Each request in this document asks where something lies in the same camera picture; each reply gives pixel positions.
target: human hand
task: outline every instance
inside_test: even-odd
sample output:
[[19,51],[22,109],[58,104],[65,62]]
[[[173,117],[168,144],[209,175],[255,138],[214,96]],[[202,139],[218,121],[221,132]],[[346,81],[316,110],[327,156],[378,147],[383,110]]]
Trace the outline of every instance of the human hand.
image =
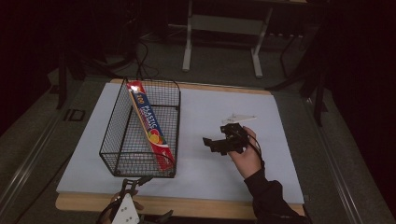
[[[127,194],[127,193],[130,193],[131,195],[136,195],[136,194],[137,194],[137,190],[135,190],[135,191],[132,193],[129,189],[127,189],[127,190],[125,190],[125,194]],[[116,193],[116,194],[114,194],[113,197],[112,197],[111,200],[110,200],[110,203],[115,202],[116,200],[119,199],[119,197],[120,197],[120,193],[119,193],[119,192]],[[142,204],[140,204],[140,203],[138,203],[138,202],[135,202],[135,201],[134,201],[134,207],[135,207],[137,210],[143,210],[143,209],[145,208]],[[101,218],[101,220],[100,220],[100,223],[102,223],[102,224],[111,224],[111,220],[110,220],[111,211],[112,211],[112,209],[108,210],[108,211],[102,216],[102,218]]]
[[[256,146],[256,134],[248,127],[244,127],[244,129],[249,135],[250,144]],[[261,158],[250,145],[248,145],[247,149],[241,154],[236,151],[230,151],[228,152],[228,155],[230,155],[239,173],[245,179],[255,174],[262,168]]]

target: black sleeve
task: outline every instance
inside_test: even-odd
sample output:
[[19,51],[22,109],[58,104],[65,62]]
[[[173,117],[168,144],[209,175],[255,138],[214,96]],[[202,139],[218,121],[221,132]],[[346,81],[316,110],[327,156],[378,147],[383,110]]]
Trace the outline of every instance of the black sleeve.
[[245,179],[247,188],[253,196],[253,209],[258,223],[309,223],[307,218],[299,216],[283,200],[282,185],[265,178],[264,169]]

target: gray floor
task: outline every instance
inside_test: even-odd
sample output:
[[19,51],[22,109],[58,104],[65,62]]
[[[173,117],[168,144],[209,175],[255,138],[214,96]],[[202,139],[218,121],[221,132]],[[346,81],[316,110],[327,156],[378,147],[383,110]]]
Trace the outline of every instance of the gray floor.
[[[242,86],[263,89],[285,80],[279,56],[288,40],[270,35],[265,38],[260,53],[264,78],[254,77],[249,48],[208,43],[200,34],[194,42],[189,73],[181,71],[184,41],[183,32],[172,35],[167,43],[144,41],[148,45],[145,60],[147,75],[172,78],[177,82]],[[145,48],[140,46],[143,58]],[[301,59],[299,41],[285,55],[288,72]],[[132,64],[117,73],[133,77]],[[49,74],[56,79],[57,71]],[[56,110],[57,95],[44,94],[0,138],[0,190],[2,194],[2,223],[94,223],[99,213],[65,212],[55,207],[56,186],[64,170],[64,162],[73,153],[97,98],[108,78],[93,71],[85,81],[70,80],[69,97],[62,110]],[[282,91],[272,92],[278,104],[291,156],[302,187],[307,214],[314,224],[333,223],[395,223],[375,183],[361,158],[353,137],[339,114],[332,93],[325,92],[328,112],[322,113],[323,127],[312,118],[312,104],[299,96],[301,83]],[[67,109],[85,110],[83,121],[65,121]],[[42,148],[37,163],[28,176],[22,178],[23,188],[10,185],[31,151]],[[169,223],[253,223],[252,221],[175,218]]]

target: background desk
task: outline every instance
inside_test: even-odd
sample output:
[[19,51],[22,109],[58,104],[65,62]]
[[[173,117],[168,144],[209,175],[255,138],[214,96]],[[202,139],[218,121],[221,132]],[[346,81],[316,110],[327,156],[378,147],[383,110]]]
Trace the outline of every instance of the background desk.
[[[123,178],[112,176],[98,155],[119,88],[106,84],[98,100],[57,188],[59,209],[101,211],[120,190]],[[177,175],[155,178],[139,188],[135,199],[145,205],[142,213],[159,215],[173,209],[175,216],[254,218],[251,196],[231,159],[210,152],[202,142],[202,137],[224,138],[221,121],[235,113],[258,117],[242,124],[258,134],[267,178],[279,180],[285,200],[303,214],[303,195],[274,97],[265,91],[208,88],[181,85]]]

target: black wire mesh basket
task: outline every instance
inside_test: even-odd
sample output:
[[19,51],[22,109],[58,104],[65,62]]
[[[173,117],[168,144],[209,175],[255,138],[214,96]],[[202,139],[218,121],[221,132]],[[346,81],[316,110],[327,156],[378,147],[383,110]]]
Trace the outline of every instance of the black wire mesh basket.
[[[172,160],[152,150],[147,139],[148,135],[135,113],[133,100],[126,86],[127,79],[124,79],[120,85],[100,149],[100,157],[114,176],[152,175],[173,178],[177,170],[180,88],[174,81],[152,79],[140,81],[173,155]],[[166,169],[161,168],[161,162],[168,164]]]

